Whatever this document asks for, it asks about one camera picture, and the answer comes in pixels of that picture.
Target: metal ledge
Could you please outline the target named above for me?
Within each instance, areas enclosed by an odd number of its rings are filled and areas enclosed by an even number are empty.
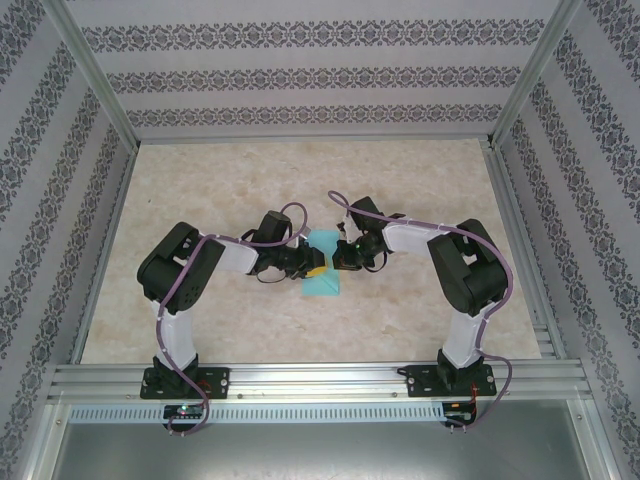
[[[414,402],[415,399],[407,395],[404,377],[398,375],[396,369],[408,364],[426,363],[435,365],[434,362],[394,362],[207,366],[231,369],[229,398],[215,403]],[[513,381],[505,400],[591,398],[580,360],[515,360],[512,363]],[[490,364],[500,389],[504,385],[507,368],[500,363]],[[148,365],[60,365],[54,374],[48,402],[154,402],[139,397],[145,368]],[[428,400],[464,401],[468,397]]]

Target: marble-textured floor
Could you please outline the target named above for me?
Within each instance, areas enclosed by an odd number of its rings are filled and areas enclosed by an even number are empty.
[[[136,270],[176,222],[237,236],[297,200],[312,228],[334,229],[343,210],[329,189],[350,201],[370,195],[386,214],[450,224],[478,218],[513,265],[475,140],[144,146],[83,363],[151,361],[154,318]],[[296,228],[301,215],[290,216]],[[451,312],[430,260],[403,253],[377,274],[342,272],[337,297],[302,296],[300,282],[215,272],[193,308],[200,360],[227,363],[433,360]],[[540,356],[519,283],[490,324],[485,350]]]

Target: striped wall pattern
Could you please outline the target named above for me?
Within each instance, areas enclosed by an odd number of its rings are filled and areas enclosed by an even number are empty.
[[[68,5],[152,140],[490,133],[556,0]]]
[[[69,360],[129,157],[38,2],[0,1],[0,479]]]
[[[585,360],[623,478],[640,479],[634,8],[585,0],[500,149],[563,341]]]

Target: cyan block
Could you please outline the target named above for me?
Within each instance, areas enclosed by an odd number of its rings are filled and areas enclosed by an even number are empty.
[[[336,251],[340,233],[332,230],[312,230],[307,238],[309,245],[324,253],[329,263],[326,272],[302,280],[302,294],[323,297],[340,295],[340,272],[333,268],[331,257]]]

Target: enclosure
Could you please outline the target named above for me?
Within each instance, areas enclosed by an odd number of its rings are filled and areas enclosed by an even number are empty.
[[[0,478],[640,478],[638,9],[2,0]],[[189,312],[223,395],[173,438],[138,267],[178,222],[239,237],[291,201],[338,232],[329,190],[481,222],[514,272],[482,344],[504,396],[398,373],[453,335],[428,258],[218,269]],[[477,428],[442,426],[460,404]]]

